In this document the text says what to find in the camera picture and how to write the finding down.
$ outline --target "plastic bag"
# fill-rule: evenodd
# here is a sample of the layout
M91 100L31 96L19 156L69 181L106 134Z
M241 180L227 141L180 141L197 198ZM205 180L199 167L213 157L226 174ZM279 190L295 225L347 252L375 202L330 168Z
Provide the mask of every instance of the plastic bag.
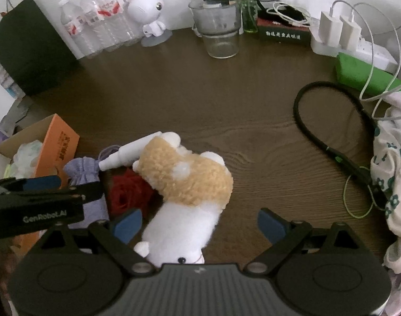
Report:
M10 176L16 179L32 178L35 174L41 148L42 142L39 140L20 145L18 152L13 156Z

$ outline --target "ribbed gray panel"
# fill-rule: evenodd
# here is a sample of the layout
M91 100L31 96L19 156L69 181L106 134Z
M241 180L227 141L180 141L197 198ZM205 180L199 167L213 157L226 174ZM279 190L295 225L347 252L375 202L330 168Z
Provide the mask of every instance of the ribbed gray panel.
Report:
M298 316L266 279L249 278L236 265L165 265L134 279L99 316Z

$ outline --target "metal screw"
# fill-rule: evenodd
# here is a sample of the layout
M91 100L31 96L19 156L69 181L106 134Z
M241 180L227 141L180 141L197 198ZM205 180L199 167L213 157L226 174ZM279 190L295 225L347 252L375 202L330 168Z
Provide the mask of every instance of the metal screw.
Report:
M135 263L132 266L132 271L139 274L145 274L152 270L152 266L150 263Z
M254 261L253 263L248 264L247 270L251 273L264 273L268 269L267 265L264 263L259 263L258 261Z

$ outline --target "tan fluffy fur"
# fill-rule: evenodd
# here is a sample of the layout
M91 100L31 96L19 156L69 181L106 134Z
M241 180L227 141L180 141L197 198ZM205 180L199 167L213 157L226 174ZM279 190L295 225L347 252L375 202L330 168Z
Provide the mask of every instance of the tan fluffy fur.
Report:
M190 164L190 174L177 180L173 179L172 172L179 162ZM193 153L180 155L160 137L145 146L137 172L164 200L186 206L211 201L224 209L233 191L233 177L225 166Z

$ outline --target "white cloth with green flowers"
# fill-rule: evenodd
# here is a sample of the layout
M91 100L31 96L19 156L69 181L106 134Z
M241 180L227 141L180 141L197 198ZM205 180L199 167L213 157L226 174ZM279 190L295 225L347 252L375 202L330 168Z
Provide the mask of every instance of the white cloth with green flowers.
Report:
M390 95L392 106L386 117L401 116L401 92ZM385 218L389 229L398 236L385 255L384 265L395 273L401 272L401 120L379 121L373 142L374 157L370 173L375 184L385 192L388 202Z

